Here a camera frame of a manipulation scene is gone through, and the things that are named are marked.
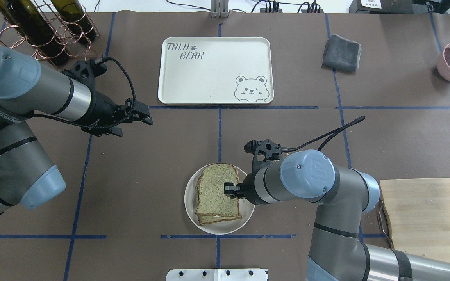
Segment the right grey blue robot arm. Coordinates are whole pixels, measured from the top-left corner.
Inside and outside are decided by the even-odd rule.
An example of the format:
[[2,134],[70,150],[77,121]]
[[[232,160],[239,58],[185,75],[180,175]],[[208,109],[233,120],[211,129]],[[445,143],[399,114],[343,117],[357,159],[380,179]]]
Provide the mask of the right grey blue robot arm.
[[361,214],[376,206],[379,184],[334,165],[321,151],[293,153],[242,183],[220,186],[225,195],[258,206],[295,199],[317,204],[307,281],[450,281],[450,263],[359,241]]

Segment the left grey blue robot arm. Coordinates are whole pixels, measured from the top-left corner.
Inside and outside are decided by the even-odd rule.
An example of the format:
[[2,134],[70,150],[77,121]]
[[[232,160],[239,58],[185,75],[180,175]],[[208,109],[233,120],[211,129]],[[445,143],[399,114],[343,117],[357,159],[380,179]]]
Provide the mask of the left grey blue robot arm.
[[[132,97],[116,104],[95,88],[95,78],[114,62],[130,84]],[[123,135],[121,123],[152,125],[148,105],[123,66],[112,57],[78,60],[57,71],[34,57],[0,46],[0,215],[21,204],[34,209],[64,191],[58,167],[27,124],[44,118],[81,128],[94,136]]]

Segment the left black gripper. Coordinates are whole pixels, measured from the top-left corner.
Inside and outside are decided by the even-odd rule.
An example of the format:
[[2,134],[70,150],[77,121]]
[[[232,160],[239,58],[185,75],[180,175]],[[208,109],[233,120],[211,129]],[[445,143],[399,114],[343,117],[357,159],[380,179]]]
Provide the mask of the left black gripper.
[[88,118],[86,124],[93,128],[87,128],[86,132],[97,137],[102,135],[122,137],[123,130],[117,123],[143,122],[149,126],[153,125],[148,105],[136,101],[135,98],[128,98],[124,105],[118,105],[98,91],[95,92],[93,110]]

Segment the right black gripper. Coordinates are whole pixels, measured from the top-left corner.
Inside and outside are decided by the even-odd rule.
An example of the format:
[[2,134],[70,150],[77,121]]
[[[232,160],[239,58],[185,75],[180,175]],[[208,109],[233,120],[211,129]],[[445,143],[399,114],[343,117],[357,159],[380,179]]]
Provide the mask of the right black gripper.
[[241,199],[242,196],[254,205],[266,205],[266,201],[261,199],[255,188],[256,173],[248,174],[242,183],[224,183],[224,195],[231,199]]

